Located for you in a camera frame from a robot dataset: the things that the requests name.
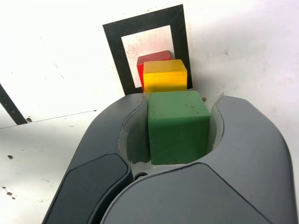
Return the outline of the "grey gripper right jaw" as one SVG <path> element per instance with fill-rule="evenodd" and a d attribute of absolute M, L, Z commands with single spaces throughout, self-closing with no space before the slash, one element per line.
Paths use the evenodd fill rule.
<path fill-rule="evenodd" d="M 126 187 L 104 224 L 290 224 L 292 161 L 276 126 L 250 102 L 212 107 L 212 151 Z"/>

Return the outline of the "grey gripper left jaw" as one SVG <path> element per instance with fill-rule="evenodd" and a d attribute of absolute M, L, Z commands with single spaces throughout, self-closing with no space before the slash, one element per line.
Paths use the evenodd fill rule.
<path fill-rule="evenodd" d="M 134 181 L 131 165 L 150 161 L 147 97 L 126 95 L 89 125 L 44 217 L 45 224 L 98 224 Z"/>

